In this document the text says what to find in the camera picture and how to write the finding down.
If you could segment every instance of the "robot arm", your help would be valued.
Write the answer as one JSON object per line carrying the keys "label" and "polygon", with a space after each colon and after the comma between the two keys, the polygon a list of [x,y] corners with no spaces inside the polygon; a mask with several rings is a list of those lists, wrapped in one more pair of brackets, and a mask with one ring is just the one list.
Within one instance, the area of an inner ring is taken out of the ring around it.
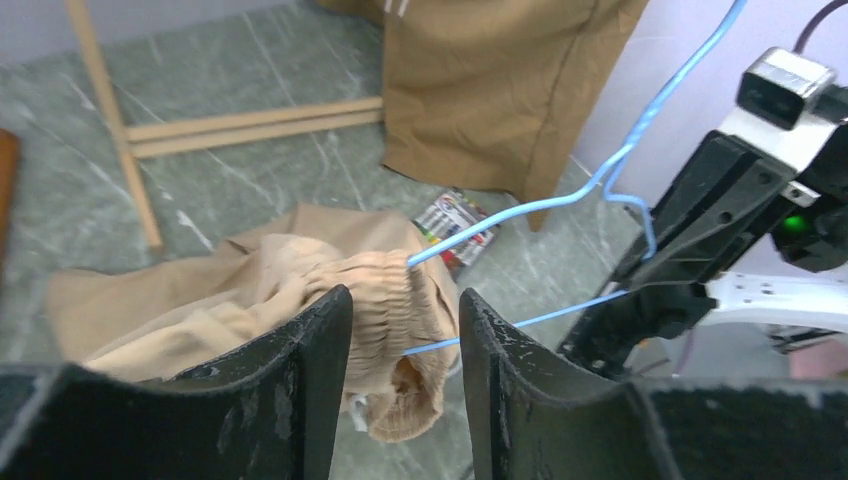
{"label": "robot arm", "polygon": [[770,49],[742,76],[737,106],[709,132],[652,210],[658,251],[637,238],[558,347],[616,379],[646,338],[674,338],[724,303],[722,276],[769,235],[783,261],[820,272],[848,262],[848,88],[835,72]]}

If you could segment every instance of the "wooden rod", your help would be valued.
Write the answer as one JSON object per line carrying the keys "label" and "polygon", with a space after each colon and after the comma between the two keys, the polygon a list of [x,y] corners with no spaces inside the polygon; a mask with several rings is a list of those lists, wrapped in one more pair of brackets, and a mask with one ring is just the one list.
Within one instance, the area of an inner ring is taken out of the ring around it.
{"label": "wooden rod", "polygon": [[252,127],[269,123],[291,122],[310,118],[328,117],[345,113],[381,110],[382,97],[369,97],[347,102],[328,103],[325,105],[304,105],[302,107],[279,108],[259,112],[218,115],[212,117],[180,120],[176,122],[139,125],[126,129],[130,142],[142,142],[216,130]]}
{"label": "wooden rod", "polygon": [[15,192],[20,151],[18,137],[0,130],[0,267],[3,265],[6,233],[11,223],[12,195]]}
{"label": "wooden rod", "polygon": [[79,40],[82,60],[88,71],[92,87],[94,87],[97,103],[100,104],[100,110],[106,119],[109,132],[112,134],[112,141],[118,150],[121,168],[124,171],[127,186],[135,202],[138,216],[141,219],[141,225],[144,229],[147,243],[152,250],[161,252],[163,244],[162,236],[159,233],[159,226],[156,224],[156,217],[153,215],[150,199],[147,196],[147,191],[144,189],[144,181],[141,177],[138,161],[130,152],[124,122],[121,118],[121,110],[118,107],[115,91],[112,89],[112,82],[109,79],[106,63],[103,60],[103,52],[100,50],[100,44],[97,41],[97,35],[94,31],[94,24],[91,22],[91,16],[88,13],[85,0],[65,0],[65,6],[68,9],[68,18]]}
{"label": "wooden rod", "polygon": [[285,122],[274,125],[254,126],[230,131],[205,133],[170,140],[153,140],[134,144],[130,148],[132,149],[133,155],[137,158],[156,157],[169,153],[188,152],[191,150],[255,142],[257,140],[286,137],[301,133],[351,127],[354,125],[365,125],[369,123],[379,123],[382,120],[383,111],[373,110],[360,113],[339,114],[331,117],[311,120],[296,120],[293,122]]}

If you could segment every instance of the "cloth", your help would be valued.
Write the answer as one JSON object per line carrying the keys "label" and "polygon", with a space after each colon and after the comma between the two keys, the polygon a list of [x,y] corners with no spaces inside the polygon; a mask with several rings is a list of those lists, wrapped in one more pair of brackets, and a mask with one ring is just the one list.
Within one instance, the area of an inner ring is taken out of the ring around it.
{"label": "cloth", "polygon": [[427,246],[396,212],[299,205],[225,240],[210,257],[115,276],[59,272],[47,312],[69,360],[130,382],[168,379],[284,324],[344,284],[354,319],[342,410],[364,406],[369,434],[399,442],[441,416],[458,354],[451,347],[403,356],[459,333],[456,286],[441,259],[406,266]]}
{"label": "cloth", "polygon": [[316,2],[385,27],[386,167],[530,202],[556,191],[648,0]]}

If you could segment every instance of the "blue cable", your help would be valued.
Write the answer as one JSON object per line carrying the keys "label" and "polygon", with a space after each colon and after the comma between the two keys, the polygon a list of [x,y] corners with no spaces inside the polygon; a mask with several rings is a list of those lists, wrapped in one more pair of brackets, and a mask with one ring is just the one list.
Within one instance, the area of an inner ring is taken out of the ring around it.
{"label": "blue cable", "polygon": [[[637,145],[639,141],[642,140],[642,136],[645,134],[645,131],[648,129],[648,126],[653,122],[654,118],[659,114],[660,110],[665,104],[665,101],[671,96],[674,90],[677,88],[680,83],[683,82],[683,79],[686,78],[687,75],[707,56],[710,51],[718,45],[718,42],[727,34],[730,30],[730,27],[736,22],[736,19],[739,18],[739,15],[742,13],[742,9],[745,7],[747,0],[735,0],[733,5],[728,10],[727,14],[722,19],[718,28],[713,32],[712,35],[704,42],[701,47],[689,57],[689,60],[680,67],[680,70],[672,76],[668,82],[663,86],[660,92],[656,97],[648,104],[645,108],[645,111],[642,113],[642,116],[639,117],[639,120],[633,125],[633,128],[630,130],[630,133],[627,135],[627,138],[624,141],[625,145]],[[643,259],[647,260],[652,257],[657,252],[657,242],[656,237],[654,236],[653,228],[651,228],[651,213],[648,209],[648,205],[639,197],[635,197],[633,195],[623,195],[623,194],[615,194],[612,193],[612,187],[615,182],[618,180],[618,176],[621,175],[621,171],[624,169],[624,166],[627,164],[629,160],[628,155],[624,155],[621,160],[618,161],[618,164],[613,169],[610,174],[609,179],[607,179],[604,185],[604,200],[611,203],[626,203],[630,205],[634,205],[639,208],[639,211],[642,215],[642,224],[645,229],[645,237],[648,240],[648,251],[645,253]]]}
{"label": "blue cable", "polygon": [[[569,313],[576,312],[578,310],[582,310],[584,308],[593,307],[595,305],[600,305],[601,303],[608,302],[613,298],[618,298],[623,295],[627,295],[626,290],[618,290],[616,292],[610,293],[609,295],[603,295],[601,297],[593,298],[588,302],[583,302],[577,305],[572,305],[570,307],[563,308],[562,310],[557,310],[556,312],[546,313],[545,315],[541,315],[539,317],[531,318],[529,320],[524,320],[518,323],[513,324],[512,326],[515,328],[524,328],[534,323],[544,322],[545,320],[550,320],[552,318],[560,317],[562,315],[567,315]],[[449,338],[447,340],[442,340],[441,342],[431,343],[429,345],[421,345],[420,347],[413,347],[407,350],[404,350],[404,355],[415,355],[416,353],[424,353],[429,352],[431,350],[438,350],[440,348],[449,347],[451,345],[458,345],[459,337]]]}
{"label": "blue cable", "polygon": [[[616,180],[618,180],[618,176],[621,174],[621,170],[626,164],[626,160],[631,151],[636,147],[639,141],[642,139],[647,128],[650,126],[651,122],[653,122],[654,118],[662,109],[665,101],[671,96],[672,93],[680,86],[683,80],[687,75],[695,68],[695,66],[703,60],[703,58],[718,44],[718,42],[727,34],[730,30],[730,27],[736,22],[736,19],[739,17],[739,14],[742,12],[747,0],[734,0],[733,5],[730,7],[730,10],[725,15],[724,19],[721,21],[719,26],[713,32],[712,35],[704,42],[703,45],[683,64],[682,67],[668,80],[668,82],[663,86],[663,88],[657,93],[656,97],[648,104],[645,110],[642,112],[642,115],[639,117],[639,120],[630,130],[630,133],[625,138],[624,144],[621,148],[618,149],[610,158],[608,158],[595,172],[594,175],[586,182],[585,185],[580,187],[576,192],[571,193],[569,195],[564,195],[561,197],[554,197],[545,200],[537,200],[535,202],[525,203],[522,205],[517,205],[512,208],[508,208],[502,212],[496,213],[485,220],[477,223],[476,225],[463,230],[445,240],[442,240],[436,245],[433,245],[430,248],[423,250],[415,255],[412,255],[407,260],[407,265],[409,267],[414,267],[422,262],[429,260],[430,258],[441,254],[442,252],[449,250],[458,244],[468,240],[469,238],[477,235],[478,233],[487,230],[499,223],[502,223],[506,220],[509,220],[513,217],[517,217],[519,215],[526,215],[531,212],[535,212],[538,210],[545,210],[549,208],[556,208],[565,205],[570,205],[575,203],[586,195],[589,194],[604,176],[613,169],[612,174],[610,175],[608,181],[604,185],[604,199],[608,202],[617,202],[617,203],[629,203],[631,205],[636,205],[639,207],[642,212],[642,223],[645,229],[645,239],[648,244],[648,251],[646,252],[644,259],[648,259],[652,257],[657,251],[657,241],[656,235],[654,233],[652,220],[650,216],[650,212],[648,210],[648,206],[645,201],[641,198],[632,196],[632,195],[623,195],[623,194],[614,194],[610,191],[612,186],[615,184]],[[609,301],[613,298],[626,295],[626,291],[618,291],[612,293],[610,295],[598,297],[594,300],[590,300],[588,302],[582,303],[580,305],[574,305],[571,307],[564,308],[557,312],[549,313],[546,315],[542,315],[540,317],[532,318],[529,320],[525,320],[519,323],[516,323],[516,328],[522,328],[527,325],[532,325],[534,323],[550,320],[552,318],[565,315],[566,313],[574,312],[580,310],[582,308],[590,307],[593,305],[598,305],[600,303]],[[414,355],[416,353],[426,352],[430,350],[436,350],[439,348],[447,347],[449,345],[456,345],[459,343],[458,338],[452,338],[449,340],[444,340],[441,342],[433,343],[430,345],[423,345],[420,347],[414,347],[406,350],[404,355]]]}

